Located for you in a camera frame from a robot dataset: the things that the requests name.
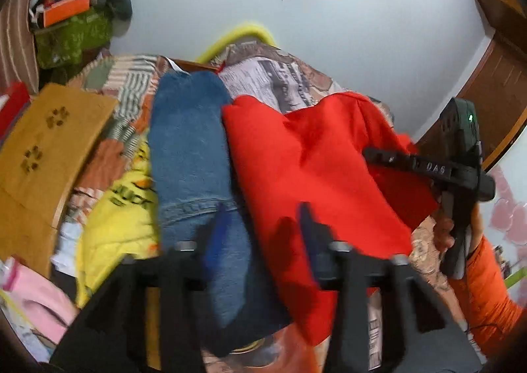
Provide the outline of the right hand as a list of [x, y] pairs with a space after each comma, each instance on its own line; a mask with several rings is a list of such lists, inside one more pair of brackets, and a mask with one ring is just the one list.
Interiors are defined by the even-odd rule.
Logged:
[[[454, 221], [448, 218], [445, 212], [439, 210], [434, 218], [433, 243], [438, 252], [443, 253], [450, 249], [455, 242], [454, 237], [450, 234], [454, 228]], [[480, 245], [484, 232], [484, 223], [481, 215], [480, 204], [476, 203], [471, 215], [472, 238], [469, 248], [469, 254], [473, 254]]]

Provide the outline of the orange right sleeve forearm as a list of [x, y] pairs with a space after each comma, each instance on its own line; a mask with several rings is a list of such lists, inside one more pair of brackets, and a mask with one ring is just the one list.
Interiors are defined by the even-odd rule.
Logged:
[[526, 318], [526, 309], [513, 301], [501, 276], [491, 244], [483, 237], [466, 262], [463, 279], [448, 279], [473, 340], [486, 358], [504, 347], [515, 326]]

